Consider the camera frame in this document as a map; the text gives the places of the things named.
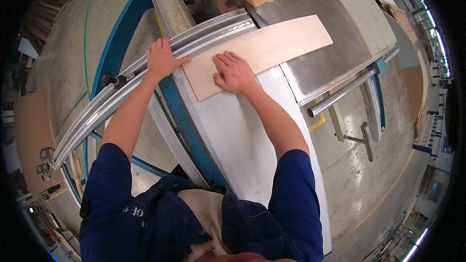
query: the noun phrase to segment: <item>forearm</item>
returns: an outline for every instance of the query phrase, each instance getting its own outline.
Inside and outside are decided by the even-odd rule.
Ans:
[[[309,154],[302,132],[290,115],[273,100],[259,84],[243,91],[244,97],[259,115],[264,130],[272,142],[277,160],[289,150],[300,149]]]
[[[159,79],[144,77],[118,108],[103,134],[102,144],[113,143],[119,146],[128,160],[133,155],[150,97],[158,82]]]

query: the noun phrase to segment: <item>person's left hand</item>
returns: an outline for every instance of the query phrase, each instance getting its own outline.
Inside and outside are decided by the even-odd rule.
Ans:
[[[157,42],[153,42],[149,49],[146,50],[146,55],[146,76],[154,79],[157,83],[170,75],[178,66],[192,60],[189,56],[175,59],[170,48],[170,38],[160,38]]]

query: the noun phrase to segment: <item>gray floor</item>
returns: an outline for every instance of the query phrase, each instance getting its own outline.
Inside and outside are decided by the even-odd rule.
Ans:
[[[56,143],[89,103],[87,86],[92,89],[103,47],[127,1],[74,0],[52,30],[36,72],[37,88],[46,93]],[[395,2],[406,9],[401,0]],[[154,14],[146,12],[122,67],[143,55],[150,42],[159,37],[156,26]],[[358,261],[370,253],[403,218],[424,171],[423,159],[411,150],[414,133],[397,57],[389,62],[380,79],[387,129],[376,144],[376,162],[369,162],[364,145],[336,140],[328,112],[324,112],[326,122],[310,133],[329,204],[333,244],[333,253],[326,258],[329,261]],[[354,90],[339,102],[339,106],[348,135],[361,137],[359,126],[367,120],[361,91]],[[309,125],[316,122],[306,113],[304,116]],[[175,158],[149,115],[144,119],[135,155],[167,171],[176,166]],[[158,180],[137,167],[132,168],[132,173],[133,195]],[[69,192],[53,199],[52,203],[63,222],[77,231],[78,209],[67,206],[68,199]]]

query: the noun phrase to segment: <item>short sleeve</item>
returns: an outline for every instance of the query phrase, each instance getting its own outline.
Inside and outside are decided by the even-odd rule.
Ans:
[[[300,261],[323,259],[319,201],[306,152],[290,150],[278,161],[268,210],[282,226]]]
[[[117,145],[103,144],[89,172],[81,216],[97,218],[119,213],[130,200],[131,165],[128,157]]]

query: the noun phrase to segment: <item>navy blue shirt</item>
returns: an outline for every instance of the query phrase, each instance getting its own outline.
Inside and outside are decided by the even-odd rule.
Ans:
[[[171,177],[131,196],[131,168],[114,144],[102,145],[83,196],[81,256],[89,261],[181,261],[191,245],[211,240]],[[308,154],[278,161],[268,210],[228,191],[222,201],[222,241],[232,254],[269,260],[322,261],[322,225]]]

